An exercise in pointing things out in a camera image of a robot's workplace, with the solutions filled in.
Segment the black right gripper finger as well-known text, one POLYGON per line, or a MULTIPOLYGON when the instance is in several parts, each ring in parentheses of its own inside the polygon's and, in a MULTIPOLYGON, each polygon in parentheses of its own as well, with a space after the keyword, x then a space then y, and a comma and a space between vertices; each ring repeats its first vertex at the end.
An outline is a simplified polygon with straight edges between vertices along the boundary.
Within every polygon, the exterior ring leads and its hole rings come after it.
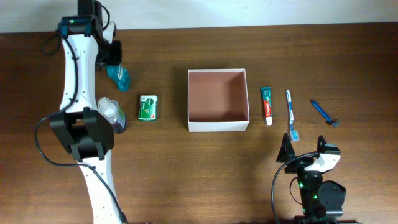
POLYGON ((282 138, 282 144, 276 162, 283 163, 293 158, 294 158, 294 149, 288 133, 285 133, 282 138))
POLYGON ((325 152, 326 141, 322 135, 319 135, 317 142, 317 152, 325 152))

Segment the teal mouthwash bottle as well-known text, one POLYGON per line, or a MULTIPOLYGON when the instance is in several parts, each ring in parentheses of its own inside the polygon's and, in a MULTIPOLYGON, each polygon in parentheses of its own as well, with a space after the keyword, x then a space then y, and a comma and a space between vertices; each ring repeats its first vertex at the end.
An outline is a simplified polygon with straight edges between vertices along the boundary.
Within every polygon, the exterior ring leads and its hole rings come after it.
POLYGON ((122 64, 107 65, 106 73, 121 92, 128 91, 130 85, 130 76, 128 71, 123 68, 122 64))

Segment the purple hand sanitizer bottle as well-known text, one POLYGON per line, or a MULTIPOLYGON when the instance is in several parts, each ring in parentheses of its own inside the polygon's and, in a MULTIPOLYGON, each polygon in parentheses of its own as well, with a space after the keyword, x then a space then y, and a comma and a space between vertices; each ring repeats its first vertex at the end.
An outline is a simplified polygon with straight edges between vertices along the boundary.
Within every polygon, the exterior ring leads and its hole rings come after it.
POLYGON ((112 125, 115 134, 126 129, 126 115, 116 100, 102 97, 98 100, 99 113, 112 125))

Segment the green soap box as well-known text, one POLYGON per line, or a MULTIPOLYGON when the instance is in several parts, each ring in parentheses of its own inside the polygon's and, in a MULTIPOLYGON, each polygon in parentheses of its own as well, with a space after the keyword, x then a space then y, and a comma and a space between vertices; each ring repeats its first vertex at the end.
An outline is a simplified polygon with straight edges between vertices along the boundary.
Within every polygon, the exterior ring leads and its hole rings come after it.
POLYGON ((141 95, 138 119, 140 121, 155 121, 157 119, 157 96, 141 95))

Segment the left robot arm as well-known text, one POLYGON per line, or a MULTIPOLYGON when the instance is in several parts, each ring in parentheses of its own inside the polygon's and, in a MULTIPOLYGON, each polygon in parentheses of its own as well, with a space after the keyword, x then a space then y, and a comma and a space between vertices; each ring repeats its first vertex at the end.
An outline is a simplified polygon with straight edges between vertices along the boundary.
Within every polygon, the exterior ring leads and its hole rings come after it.
POLYGON ((86 182, 93 223, 127 223, 114 189, 111 154, 112 125, 100 114, 95 98, 95 69, 119 65, 121 43, 116 24, 103 21, 105 7, 94 0, 79 0, 77 14, 65 16, 56 33, 65 54, 65 86, 60 109, 48 116, 50 127, 73 167, 86 182))

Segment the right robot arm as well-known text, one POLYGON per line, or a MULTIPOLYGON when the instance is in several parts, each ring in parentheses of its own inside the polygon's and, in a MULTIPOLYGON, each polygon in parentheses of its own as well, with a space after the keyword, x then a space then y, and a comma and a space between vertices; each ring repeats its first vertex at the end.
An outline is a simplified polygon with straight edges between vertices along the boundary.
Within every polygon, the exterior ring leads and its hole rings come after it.
POLYGON ((343 215, 346 188, 332 180, 323 180, 323 174, 335 168, 341 159, 341 151, 328 144, 323 136, 318 137, 317 150, 296 155, 287 133, 276 161, 282 165, 276 171, 271 187, 271 208, 276 223, 279 223, 274 201, 275 184, 281 171, 295 174, 298 182, 303 215, 295 216, 294 223, 338 223, 343 215))

